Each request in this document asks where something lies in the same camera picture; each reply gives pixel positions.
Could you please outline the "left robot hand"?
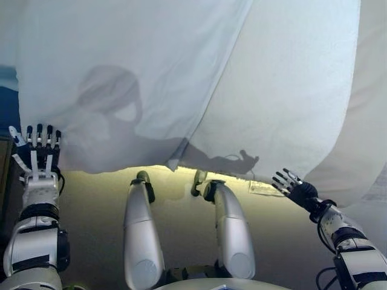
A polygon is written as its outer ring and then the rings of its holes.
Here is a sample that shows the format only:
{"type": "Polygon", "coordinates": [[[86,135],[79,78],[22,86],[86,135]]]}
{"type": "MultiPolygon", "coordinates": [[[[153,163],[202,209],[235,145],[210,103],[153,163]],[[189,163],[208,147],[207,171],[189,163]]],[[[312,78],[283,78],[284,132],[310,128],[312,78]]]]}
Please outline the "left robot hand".
{"type": "Polygon", "coordinates": [[[8,127],[8,132],[16,146],[11,156],[24,172],[43,170],[55,173],[59,179],[62,178],[58,166],[61,131],[54,131],[52,125],[48,125],[44,131],[43,124],[38,124],[36,130],[31,125],[27,126],[26,138],[13,126],[8,127]]]}

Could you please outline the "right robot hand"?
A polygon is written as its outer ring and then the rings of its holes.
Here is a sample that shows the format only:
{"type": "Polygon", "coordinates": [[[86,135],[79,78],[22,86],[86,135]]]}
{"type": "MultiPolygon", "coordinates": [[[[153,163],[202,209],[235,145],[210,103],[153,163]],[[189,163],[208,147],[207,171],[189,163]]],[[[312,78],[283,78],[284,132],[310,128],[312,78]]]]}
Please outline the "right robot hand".
{"type": "Polygon", "coordinates": [[[272,186],[285,197],[302,207],[309,213],[318,209],[318,197],[316,188],[302,180],[297,174],[283,168],[272,177],[272,186]]]}

